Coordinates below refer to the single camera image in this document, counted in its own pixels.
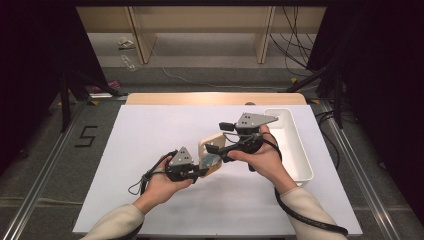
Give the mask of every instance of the white sleeve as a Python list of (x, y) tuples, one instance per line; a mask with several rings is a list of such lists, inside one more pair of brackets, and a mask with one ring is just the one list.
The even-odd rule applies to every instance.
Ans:
[[(287, 205), (293, 211), (308, 217), (310, 219), (328, 223), (336, 224), (333, 218), (328, 215), (319, 204), (318, 200), (310, 194), (308, 191), (301, 187), (294, 188), (282, 195), (280, 195), (281, 201)], [(296, 231), (296, 237), (299, 240), (309, 239), (326, 239), (326, 240), (339, 240), (346, 239), (340, 233), (329, 232), (320, 228), (316, 228), (300, 222), (291, 216), (288, 216), (294, 230)]]
[(123, 205), (103, 216), (84, 240), (114, 239), (126, 236), (144, 221), (144, 214), (132, 204)]

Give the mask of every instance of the metal frame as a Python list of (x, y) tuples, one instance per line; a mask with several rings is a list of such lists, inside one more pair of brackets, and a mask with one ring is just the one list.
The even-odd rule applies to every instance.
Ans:
[[(322, 109), (327, 112), (331, 111), (332, 108), (328, 101), (322, 101)], [(398, 231), (396, 230), (390, 214), (384, 207), (383, 202), (378, 197), (377, 192), (374, 190), (374, 187), (368, 178), (367, 174), (364, 171), (364, 168), (361, 165), (360, 160), (355, 154), (348, 138), (346, 137), (343, 129), (340, 129), (337, 126), (336, 121), (329, 119), (330, 127), (333, 130), (334, 135), (336, 136), (337, 142), (342, 149), (346, 160), (352, 170), (353, 175), (356, 178), (356, 181), (361, 188), (362, 194), (367, 201), (371, 212), (373, 213), (375, 220), (377, 221), (378, 226), (380, 227), (381, 232), (385, 239), (401, 239)]]
[(60, 133), (55, 146), (53, 147), (49, 157), (46, 160), (46, 163), (44, 164), (43, 168), (40, 171), (40, 174), (38, 175), (37, 179), (32, 185), (31, 190), (28, 192), (19, 210), (16, 212), (15, 216), (13, 217), (6, 231), (6, 234), (3, 237), (3, 240), (19, 239), (20, 235), (22, 234), (26, 226), (26, 223), (28, 222), (31, 216), (31, 213), (33, 212), (35, 208), (35, 205), (37, 204), (39, 197), (41, 196), (51, 174), (53, 173), (55, 169), (56, 163), (58, 162), (58, 159), (60, 158), (63, 152), (63, 149), (66, 146), (67, 140), (73, 131), (73, 126), (75, 122), (77, 121), (80, 113), (84, 109), (84, 107), (85, 107), (85, 102), (77, 103), (74, 110), (74, 116), (68, 128), (66, 129), (66, 131)]

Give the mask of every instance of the hand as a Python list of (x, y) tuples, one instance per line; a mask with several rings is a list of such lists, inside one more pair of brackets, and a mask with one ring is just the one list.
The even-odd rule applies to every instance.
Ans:
[[(262, 125), (260, 131), (262, 133), (270, 132), (267, 125)], [(275, 139), (269, 134), (263, 134), (263, 138), (276, 144)], [(296, 182), (281, 163), (277, 151), (267, 143), (263, 143), (262, 147), (253, 154), (233, 150), (228, 153), (228, 156), (250, 164), (260, 175), (270, 180), (280, 194), (297, 187)]]
[[(171, 159), (171, 156), (165, 158), (158, 168), (165, 169), (165, 163)], [(189, 187), (193, 183), (192, 179), (181, 182), (172, 182), (165, 173), (154, 174), (145, 192), (133, 203), (140, 211), (147, 214), (155, 206), (167, 202), (174, 193), (181, 189)]]

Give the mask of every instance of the cable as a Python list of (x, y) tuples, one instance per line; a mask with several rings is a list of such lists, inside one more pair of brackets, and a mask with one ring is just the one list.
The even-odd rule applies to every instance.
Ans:
[[(271, 135), (273, 138), (274, 138), (274, 140), (275, 140), (275, 137), (271, 134), (271, 133), (269, 133), (269, 132), (264, 132), (263, 134), (269, 134), (269, 135)], [(268, 140), (266, 140), (266, 139), (262, 139), (263, 141), (264, 141), (264, 143), (266, 143), (266, 144), (268, 144), (268, 145), (270, 145), (272, 148), (274, 148), (274, 150), (275, 151), (277, 151), (277, 153), (278, 153), (278, 155), (280, 156), (280, 159), (281, 159), (281, 161), (283, 160), (283, 158), (282, 158), (282, 155), (281, 155), (281, 151), (280, 151), (280, 149), (278, 148), (278, 142), (275, 140), (275, 142), (276, 142), (276, 144), (274, 144), (274, 143), (272, 143), (272, 142), (270, 142), (270, 141), (268, 141)], [(275, 194), (275, 198), (277, 199), (277, 202), (278, 202), (278, 204), (280, 205), (280, 207), (288, 214), (288, 215), (290, 215), (291, 217), (293, 217), (294, 219), (296, 219), (296, 220), (298, 220), (298, 221), (300, 221), (300, 222), (302, 222), (302, 223), (305, 223), (305, 224), (308, 224), (308, 225), (310, 225), (310, 226), (313, 226), (313, 227), (316, 227), (316, 228), (320, 228), (320, 229), (323, 229), (323, 230), (326, 230), (326, 231), (330, 231), (330, 232), (336, 232), (336, 233), (340, 233), (340, 234), (343, 234), (344, 236), (347, 236), (347, 234), (348, 234), (348, 231), (347, 231), (347, 229), (346, 228), (343, 228), (343, 227), (340, 227), (340, 226), (337, 226), (337, 225), (333, 225), (333, 224), (328, 224), (328, 223), (324, 223), (324, 222), (320, 222), (320, 221), (316, 221), (316, 220), (313, 220), (313, 219), (311, 219), (311, 218), (308, 218), (308, 217), (305, 217), (305, 216), (303, 216), (303, 215), (301, 215), (301, 214), (299, 214), (299, 213), (297, 213), (297, 212), (295, 212), (295, 211), (293, 211), (291, 208), (289, 208), (287, 205), (285, 205), (284, 204), (284, 202), (283, 201), (281, 201), (281, 198), (280, 198), (280, 193), (277, 191), (277, 189), (274, 187), (274, 194)]]
[[(159, 159), (159, 161), (157, 161), (157, 163), (149, 170), (149, 171), (147, 171), (145, 174), (143, 174), (143, 176), (141, 176), (141, 179), (140, 179), (140, 181), (138, 181), (136, 184), (134, 184), (134, 185), (132, 185), (132, 186), (130, 186), (129, 188), (128, 188), (128, 192), (129, 193), (131, 193), (132, 195), (138, 195), (138, 194), (143, 194), (144, 193), (144, 191), (146, 190), (146, 186), (147, 186), (147, 182), (148, 181), (150, 181), (150, 179), (152, 178), (152, 176), (154, 175), (154, 174), (158, 174), (158, 173), (162, 173), (162, 172), (154, 172), (155, 170), (156, 170), (156, 168), (159, 166), (159, 164), (163, 161), (163, 160), (165, 160), (167, 157), (169, 157), (169, 156), (175, 156), (175, 154), (177, 154), (177, 150), (175, 150), (175, 151), (172, 151), (172, 152), (169, 152), (169, 153), (167, 153), (165, 156), (163, 156), (163, 157), (161, 157), (160, 159)], [(131, 189), (133, 188), (133, 187), (135, 187), (135, 186), (137, 186), (138, 184), (140, 184), (140, 187), (139, 187), (139, 189), (138, 189), (138, 191), (137, 192), (132, 192), (131, 191)]]
[(289, 16), (287, 15), (286, 9), (283, 6), (284, 15), (286, 16), (287, 22), (289, 23), (290, 29), (292, 30), (292, 35), (290, 36), (290, 41), (289, 42), (291, 43), (291, 39), (293, 38), (293, 35), (294, 35), (296, 37), (296, 40), (297, 40), (297, 43), (298, 43), (299, 53), (302, 56), (303, 61), (307, 64), (307, 61), (305, 60), (305, 57), (303, 56), (303, 53), (302, 53), (301, 48), (303, 48), (304, 53), (308, 57), (308, 59), (309, 59), (309, 56), (306, 53), (306, 51), (305, 51), (305, 49), (304, 49), (301, 41), (299, 40), (299, 36), (297, 35), (297, 16), (298, 16), (298, 13), (299, 13), (299, 7), (298, 6), (295, 6), (293, 8), (293, 10), (294, 10), (294, 14), (293, 14), (294, 15), (294, 24), (292, 25), (291, 24), (291, 21), (289, 19)]
[(301, 67), (306, 68), (306, 65), (301, 63), (299, 60), (297, 60), (295, 57), (293, 57), (290, 53), (288, 53), (287, 50), (284, 50), (278, 43), (277, 41), (274, 39), (274, 37), (272, 36), (272, 34), (269, 35), (271, 37), (271, 40), (274, 42), (274, 44), (277, 46), (277, 48), (284, 53), (284, 55), (288, 58), (290, 58), (291, 60), (293, 60), (294, 62), (296, 62), (297, 64), (299, 64)]
[(314, 45), (314, 41), (312, 41), (311, 37), (309, 36), (309, 34), (306, 34), (306, 36), (309, 38), (309, 41), (311, 41), (312, 45)]
[(312, 49), (310, 49), (310, 48), (307, 48), (307, 47), (304, 47), (304, 46), (300, 46), (300, 45), (297, 45), (297, 44), (294, 44), (294, 43), (290, 42), (289, 40), (287, 40), (287, 39), (283, 36), (283, 34), (282, 34), (282, 33), (280, 33), (280, 36), (281, 36), (281, 38), (282, 38), (284, 41), (288, 42), (289, 44), (291, 44), (291, 45), (293, 45), (293, 46), (295, 46), (295, 47), (301, 47), (301, 48), (303, 48), (303, 49), (305, 49), (305, 50), (312, 51)]
[(322, 112), (319, 113), (317, 115), (315, 115), (315, 117), (319, 117), (322, 115), (321, 119), (318, 121), (318, 128), (321, 131), (321, 134), (328, 140), (328, 142), (331, 144), (331, 146), (333, 146), (334, 150), (336, 151), (336, 163), (335, 163), (335, 168), (336, 170), (339, 169), (340, 166), (340, 153), (339, 150), (337, 149), (337, 146), (333, 143), (333, 141), (331, 141), (330, 137), (322, 130), (321, 128), (321, 124), (325, 121), (327, 121), (328, 119), (333, 118), (333, 111), (328, 111), (328, 112)]
[(187, 83), (191, 83), (191, 84), (196, 84), (196, 85), (206, 85), (206, 86), (210, 86), (210, 87), (216, 87), (216, 88), (242, 88), (242, 89), (273, 89), (273, 90), (286, 90), (287, 88), (278, 88), (278, 87), (246, 87), (246, 86), (238, 86), (238, 85), (214, 85), (214, 84), (210, 84), (210, 83), (205, 83), (205, 82), (193, 82), (190, 80), (187, 80), (183, 77), (180, 76), (174, 76), (169, 74), (166, 70), (165, 67), (162, 67), (163, 72), (168, 76), (168, 77), (172, 77), (172, 78), (178, 78), (183, 80), (184, 82)]

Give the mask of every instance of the black wire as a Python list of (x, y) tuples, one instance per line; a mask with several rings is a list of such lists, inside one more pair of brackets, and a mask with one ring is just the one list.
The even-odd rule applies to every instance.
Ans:
[[(154, 174), (158, 174), (161, 172), (157, 172), (157, 173), (153, 173), (153, 171), (155, 171), (155, 169), (159, 166), (159, 164), (165, 160), (165, 158), (169, 157), (169, 156), (175, 156), (175, 154), (177, 154), (178, 150), (175, 150), (173, 152), (169, 152), (167, 153), (165, 156), (161, 157), (159, 159), (159, 161), (157, 161), (157, 163), (155, 163), (155, 165), (149, 170), (147, 171), (145, 174), (143, 174), (143, 176), (141, 176), (140, 181), (138, 181), (136, 184), (130, 186), (128, 188), (128, 192), (131, 193), (132, 195), (138, 195), (138, 194), (143, 194), (144, 191), (146, 190), (146, 186), (147, 186), (147, 182), (150, 181), (150, 179), (152, 178), (152, 176)], [(138, 191), (136, 193), (132, 192), (131, 189), (135, 186), (137, 186), (138, 184), (140, 184), (140, 187), (138, 188)]]
[[(243, 135), (243, 134), (237, 134), (237, 133), (227, 133), (227, 132), (224, 132), (224, 133), (222, 133), (223, 135), (224, 135), (224, 137), (230, 142), (230, 143), (245, 143), (245, 142), (247, 142), (247, 141), (249, 141), (249, 140), (251, 140), (252, 138), (253, 138), (253, 136), (252, 135)], [(235, 141), (233, 141), (233, 140), (231, 140), (231, 139), (229, 139), (228, 137), (227, 137), (227, 135), (231, 135), (231, 136), (238, 136), (238, 137), (248, 137), (247, 139), (245, 139), (244, 141), (242, 141), (242, 142), (240, 142), (240, 141), (237, 141), (237, 142), (235, 142)]]
[[(274, 140), (275, 140), (275, 144), (266, 140), (266, 139), (262, 139), (265, 143), (267, 143), (268, 145), (270, 145), (272, 148), (274, 148), (275, 151), (277, 151), (278, 155), (280, 156), (281, 161), (283, 160), (283, 157), (281, 155), (281, 151), (278, 148), (278, 142), (276, 140), (276, 138), (274, 137), (274, 135), (272, 135), (269, 132), (264, 132), (263, 134), (269, 134), (271, 135)], [(293, 211), (291, 208), (289, 208), (287, 205), (285, 205), (283, 203), (283, 201), (281, 201), (280, 198), (280, 193), (277, 191), (277, 189), (274, 187), (274, 193), (275, 193), (275, 198), (277, 199), (278, 204), (280, 205), (280, 207), (291, 217), (293, 217), (294, 219), (297, 219), (298, 221), (308, 224), (310, 226), (316, 227), (316, 228), (320, 228), (326, 231), (330, 231), (330, 232), (336, 232), (336, 233), (340, 233), (343, 234), (344, 236), (347, 236), (348, 231), (346, 228), (337, 226), (337, 225), (333, 225), (333, 224), (328, 224), (328, 223), (324, 223), (324, 222), (320, 222), (320, 221), (316, 221), (313, 220), (311, 218), (305, 217), (295, 211)]]
[[(283, 36), (283, 34), (281, 34), (281, 33), (280, 33), (280, 36), (281, 36), (281, 38), (282, 38), (284, 41), (286, 41), (286, 42), (290, 43), (290, 42), (289, 42), (289, 40), (287, 40), (287, 38), (285, 38), (285, 37)], [(303, 48), (303, 49), (305, 49), (305, 50), (308, 50), (308, 51), (312, 51), (312, 49), (307, 48), (307, 47), (304, 47), (304, 46), (300, 46), (300, 45), (297, 45), (297, 44), (294, 44), (294, 43), (290, 43), (290, 44), (291, 44), (291, 45), (293, 45), (293, 46), (296, 46), (296, 47), (301, 47), (301, 48)]]
[(275, 41), (275, 39), (272, 37), (272, 35), (270, 34), (269, 35), (270, 37), (271, 37), (271, 39), (272, 39), (272, 41), (275, 43), (275, 45), (277, 46), (277, 48), (284, 54), (284, 63), (285, 63), (285, 65), (286, 65), (286, 69), (291, 73), (291, 74), (293, 74), (293, 75), (296, 75), (296, 76), (300, 76), (300, 77), (309, 77), (308, 75), (303, 75), (303, 74), (299, 74), (299, 73), (295, 73), (295, 72), (293, 72), (292, 70), (290, 70), (290, 68), (288, 67), (288, 65), (287, 65), (287, 57), (288, 58), (290, 58), (291, 60), (293, 60), (294, 62), (296, 62), (297, 64), (299, 64), (300, 66), (302, 66), (303, 68), (305, 68), (306, 69), (306, 66), (303, 64), (303, 63), (301, 63), (301, 62), (299, 62), (296, 58), (294, 58), (292, 55), (290, 55), (288, 52), (286, 52), (286, 50), (284, 50), (278, 43), (277, 43), (277, 41)]
[(299, 36), (297, 34), (297, 16), (298, 16), (298, 13), (299, 13), (299, 7), (298, 6), (294, 7), (294, 24), (293, 25), (291, 24), (291, 21), (290, 21), (288, 15), (287, 15), (287, 12), (286, 12), (286, 9), (284, 8), (284, 6), (283, 6), (283, 12), (284, 12), (284, 15), (286, 16), (288, 23), (289, 23), (290, 29), (292, 30), (292, 34), (290, 36), (290, 42), (289, 43), (291, 43), (291, 40), (292, 40), (293, 35), (294, 35), (296, 37), (296, 40), (297, 40), (297, 43), (298, 43), (298, 46), (299, 46), (298, 48), (299, 48), (300, 55), (302, 56), (303, 61), (307, 64), (308, 62), (305, 60), (305, 57), (303, 56), (303, 53), (302, 53), (302, 50), (301, 50), (301, 47), (300, 47), (300, 46), (302, 46), (302, 48), (303, 48), (303, 45), (302, 45), (301, 41), (299, 40)]
[(314, 41), (312, 41), (311, 37), (309, 36), (309, 34), (306, 34), (306, 36), (309, 38), (309, 41), (311, 41), (312, 45), (314, 45)]
[(293, 57), (290, 53), (288, 53), (286, 50), (284, 50), (278, 43), (277, 41), (274, 39), (274, 37), (270, 34), (269, 35), (272, 39), (272, 41), (275, 43), (275, 45), (277, 46), (277, 48), (284, 53), (284, 55), (288, 58), (290, 58), (291, 60), (293, 60), (294, 62), (296, 62), (297, 64), (299, 64), (300, 66), (306, 68), (306, 65), (301, 63), (299, 60), (297, 60), (295, 57)]
[(319, 116), (322, 115), (321, 119), (318, 122), (318, 128), (321, 131), (321, 134), (328, 140), (328, 142), (331, 144), (331, 146), (333, 146), (334, 150), (336, 151), (335, 168), (336, 168), (336, 170), (338, 170), (339, 169), (339, 166), (340, 166), (340, 153), (339, 153), (339, 150), (337, 149), (336, 144), (334, 144), (333, 141), (331, 141), (330, 137), (321, 128), (321, 124), (323, 122), (325, 122), (328, 119), (331, 119), (331, 118), (334, 117), (333, 113), (334, 113), (334, 111), (322, 112), (322, 113), (319, 113), (319, 114), (315, 115), (315, 117), (319, 117)]

